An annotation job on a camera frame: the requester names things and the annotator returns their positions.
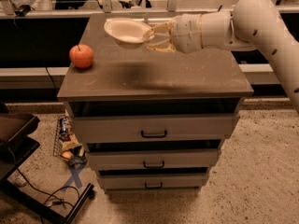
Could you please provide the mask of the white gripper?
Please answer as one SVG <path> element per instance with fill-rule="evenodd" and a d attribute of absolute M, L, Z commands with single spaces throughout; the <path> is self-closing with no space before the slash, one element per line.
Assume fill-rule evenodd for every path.
<path fill-rule="evenodd" d="M 202 45 L 201 15 L 183 14 L 171 21 L 165 21 L 152 26 L 145 32 L 142 39 L 146 48 L 157 52 L 175 52 L 185 54 L 199 51 Z M 154 41 L 161 36 L 164 39 Z"/>

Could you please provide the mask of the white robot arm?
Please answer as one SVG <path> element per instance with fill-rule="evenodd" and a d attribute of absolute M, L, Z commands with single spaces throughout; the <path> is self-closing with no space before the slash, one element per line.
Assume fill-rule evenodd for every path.
<path fill-rule="evenodd" d="M 257 49 L 299 112 L 299 42 L 271 0 L 239 0 L 233 11 L 179 15 L 150 28 L 142 40 L 151 50 L 185 54 Z"/>

